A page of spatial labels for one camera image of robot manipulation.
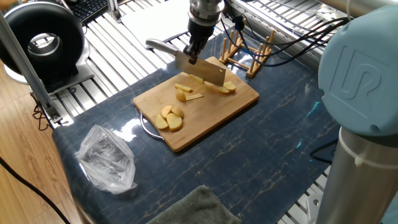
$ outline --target gray towel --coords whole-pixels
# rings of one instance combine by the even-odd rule
[[[242,221],[202,185],[147,224],[242,224]]]

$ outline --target keyboard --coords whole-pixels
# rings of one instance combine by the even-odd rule
[[[80,0],[69,8],[80,22],[88,23],[102,15],[108,9],[108,3],[106,0]]]

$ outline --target sliced potato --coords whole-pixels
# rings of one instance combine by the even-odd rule
[[[220,87],[220,88],[218,89],[218,91],[221,92],[221,93],[229,93],[229,90],[227,90],[227,89],[224,88],[224,87]]]
[[[188,77],[190,77],[191,79],[193,79],[193,80],[195,80],[195,81],[197,81],[197,82],[200,82],[200,83],[202,83],[202,84],[204,84],[204,82],[205,82],[204,79],[202,79],[202,78],[200,78],[200,77],[197,77],[196,75],[189,75]]]
[[[197,98],[202,98],[202,97],[203,97],[203,95],[198,93],[198,94],[195,94],[195,95],[192,95],[192,96],[187,96],[187,101],[188,100],[194,100],[194,99],[197,99]]]
[[[163,107],[163,109],[162,109],[162,117],[164,119],[166,119],[166,116],[170,113],[170,111],[172,110],[172,107],[173,106],[165,106],[165,107]]]
[[[156,116],[155,126],[159,129],[165,129],[169,126],[169,124],[167,124],[166,120],[160,114],[158,114]]]
[[[182,111],[180,108],[173,106],[172,112],[184,118],[184,111]]]
[[[181,102],[187,101],[187,97],[185,96],[185,93],[181,89],[177,90],[177,92],[175,93],[175,97]]]
[[[178,131],[182,127],[182,118],[176,114],[168,114],[166,120],[171,131]]]
[[[191,87],[187,87],[185,85],[181,85],[181,84],[178,84],[178,83],[174,84],[174,87],[175,88],[179,88],[180,90],[186,91],[186,92],[189,92],[189,93],[193,92]]]
[[[232,92],[236,90],[236,86],[231,81],[224,83],[224,88]]]

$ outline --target robot logo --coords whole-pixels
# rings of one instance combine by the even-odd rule
[[[389,67],[358,50],[344,47],[330,85],[331,94],[367,118],[382,95]]]

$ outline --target cleaver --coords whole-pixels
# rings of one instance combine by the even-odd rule
[[[159,40],[147,39],[146,45],[153,47],[157,50],[172,54],[175,56],[175,66],[177,69],[185,72],[187,74],[196,75],[206,82],[212,84],[223,86],[225,79],[226,69],[215,65],[213,63],[207,62],[198,58],[196,64],[192,65],[189,63],[190,57],[185,53],[171,47]]]

